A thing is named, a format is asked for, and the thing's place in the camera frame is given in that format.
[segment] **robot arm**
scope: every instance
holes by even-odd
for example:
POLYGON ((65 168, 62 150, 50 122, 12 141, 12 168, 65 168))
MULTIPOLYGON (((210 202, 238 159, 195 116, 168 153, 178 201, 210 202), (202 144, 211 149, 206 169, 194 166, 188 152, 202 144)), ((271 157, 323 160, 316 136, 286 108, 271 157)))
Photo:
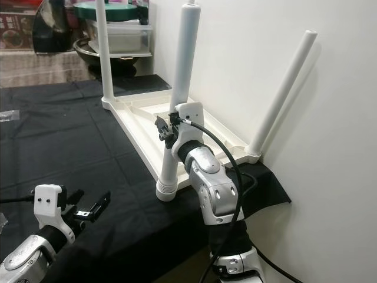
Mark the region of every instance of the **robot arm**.
POLYGON ((170 130, 163 119, 157 118, 156 126, 160 139, 171 147, 173 157, 184 163, 190 183, 197 192, 204 223, 209 227, 211 254, 215 254, 225 237, 230 238, 222 246, 213 271, 222 282, 265 282, 257 251, 246 232, 242 208, 234 227, 231 221, 236 212, 237 187, 226 175, 225 167, 203 144, 203 133, 179 117, 191 117, 191 121, 203 125, 203 108, 200 103, 184 103, 170 115, 173 128, 170 130))
POLYGON ((54 263, 57 253, 72 244, 94 222, 110 202, 110 193, 102 196, 89 212, 79 211, 77 202, 84 192, 78 190, 67 199, 65 187, 39 185, 35 188, 34 215, 40 230, 30 235, 0 265, 0 283, 39 283, 54 263))

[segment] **black cloth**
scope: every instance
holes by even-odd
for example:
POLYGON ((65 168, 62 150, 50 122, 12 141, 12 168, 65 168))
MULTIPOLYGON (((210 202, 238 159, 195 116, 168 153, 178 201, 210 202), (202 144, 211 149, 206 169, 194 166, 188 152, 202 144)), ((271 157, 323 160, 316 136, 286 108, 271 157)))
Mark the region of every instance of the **black cloth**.
MULTIPOLYGON (((156 75, 114 80, 115 95, 168 88, 156 75)), ((102 108, 99 81, 0 92, 1 111, 20 110, 19 120, 0 123, 1 199, 55 183, 65 185, 68 194, 84 190, 78 207, 89 209, 111 191, 109 207, 59 253, 44 282, 111 282, 131 274, 149 282, 207 245, 195 191, 181 190, 169 203, 156 198, 154 179, 113 115, 102 108)), ((264 165, 240 167, 259 181, 259 189, 244 200, 246 216, 289 201, 264 165)), ((3 260, 38 230, 38 222, 31 203, 3 204, 0 211, 9 220, 0 236, 3 260)))

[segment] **white plastic bin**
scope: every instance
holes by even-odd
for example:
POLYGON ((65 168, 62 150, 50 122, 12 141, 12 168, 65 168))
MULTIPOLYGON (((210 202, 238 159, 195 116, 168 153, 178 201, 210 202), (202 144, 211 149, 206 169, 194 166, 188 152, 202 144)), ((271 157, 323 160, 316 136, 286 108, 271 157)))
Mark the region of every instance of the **white plastic bin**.
MULTIPOLYGON (((95 21, 88 21, 94 31, 94 38, 90 41, 90 47, 98 52, 98 25, 95 21)), ((108 44, 111 54, 149 54, 150 25, 140 25, 138 20, 127 22, 108 22, 108 44)))

